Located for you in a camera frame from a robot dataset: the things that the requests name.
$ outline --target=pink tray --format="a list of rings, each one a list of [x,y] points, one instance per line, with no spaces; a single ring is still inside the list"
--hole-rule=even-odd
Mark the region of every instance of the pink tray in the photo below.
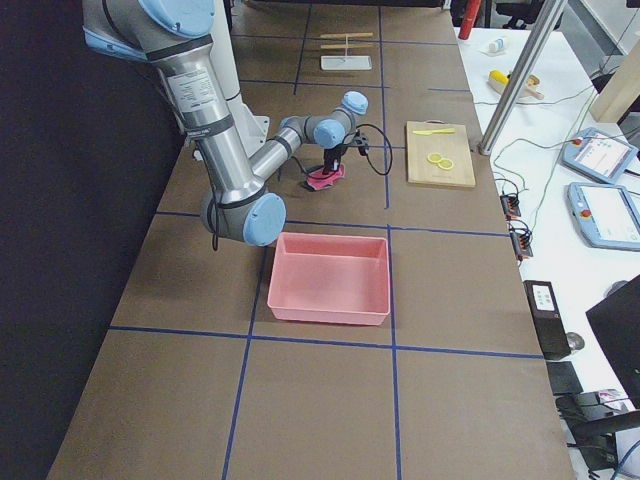
[[[385,238],[278,237],[267,304],[280,320],[380,325],[389,291]]]

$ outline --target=wooden block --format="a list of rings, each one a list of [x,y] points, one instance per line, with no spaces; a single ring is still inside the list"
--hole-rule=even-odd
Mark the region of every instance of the wooden block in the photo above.
[[[454,128],[454,133],[418,135],[413,131],[440,130]],[[439,153],[449,158],[454,165],[451,170],[443,170],[427,161],[430,153]],[[467,129],[464,125],[407,122],[407,173],[408,182],[418,185],[447,187],[476,186],[473,173]]]
[[[363,32],[363,33],[323,33],[320,35],[320,38],[333,38],[333,39],[342,39],[342,38],[371,38],[373,37],[373,33],[371,32]]]
[[[640,42],[604,87],[590,111],[598,122],[616,123],[640,95]]]
[[[373,47],[373,43],[350,43],[347,45],[346,43],[332,43],[329,45],[320,45],[320,50],[344,50],[348,48],[349,50],[353,48],[371,48]]]

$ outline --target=robotic arm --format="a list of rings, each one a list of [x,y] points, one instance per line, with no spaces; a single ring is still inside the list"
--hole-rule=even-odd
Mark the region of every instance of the robotic arm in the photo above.
[[[284,119],[279,132],[248,156],[236,125],[242,119],[230,111],[211,60],[213,0],[83,0],[83,10],[90,48],[158,69],[209,174],[211,191],[201,218],[221,237],[258,246],[273,242],[284,227],[286,209],[280,197],[267,192],[266,180],[303,143],[317,143],[325,152],[349,143],[367,111],[366,97],[348,92],[327,116]],[[223,35],[220,43],[229,45],[233,58],[226,23],[219,30],[216,35]],[[232,71],[219,73],[237,84],[233,62],[223,65]]]

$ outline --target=white desk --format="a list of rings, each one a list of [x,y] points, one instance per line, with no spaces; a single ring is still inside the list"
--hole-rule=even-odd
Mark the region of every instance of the white desk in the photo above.
[[[495,110],[499,95],[488,84],[490,70],[508,73],[515,66],[529,32],[514,30],[474,29],[466,41],[458,40],[471,92],[476,102],[476,111],[483,131]],[[499,36],[507,37],[506,54],[490,57],[480,49]],[[541,80],[539,91],[544,93],[543,102],[555,102],[571,97],[589,87],[591,82],[564,36],[554,32],[533,72]],[[534,227],[532,250],[534,257],[525,260],[520,267],[523,280],[546,280],[553,284],[554,292],[566,331],[579,333],[585,340],[583,350],[574,353],[571,360],[584,391],[605,388],[623,390],[616,375],[595,339],[585,312],[604,297],[605,292],[618,280],[630,280],[640,274],[640,253],[590,248],[583,241],[571,219],[565,200],[565,187],[576,181],[588,181],[585,177],[556,164],[559,148],[541,149],[526,142],[516,142],[503,148],[517,138],[526,138],[540,145],[562,142],[568,134],[597,126],[612,135],[620,134],[616,124],[599,124],[587,112],[582,124],[580,112],[593,98],[595,91],[588,88],[575,98],[554,105],[518,105],[509,117],[493,149],[492,161],[500,155],[498,164],[513,170],[526,180],[527,191],[520,195],[522,220]],[[525,102],[537,103],[532,97]],[[640,162],[634,160],[630,168],[640,170]],[[522,181],[511,173],[502,172],[522,189]],[[545,183],[552,174],[544,201],[539,208],[537,222],[534,212],[543,198]],[[633,191],[640,191],[640,179],[623,175],[619,184]],[[512,187],[505,185],[505,191]],[[636,206],[640,198],[634,196]],[[586,474],[580,454],[572,452],[574,467],[579,478]]]

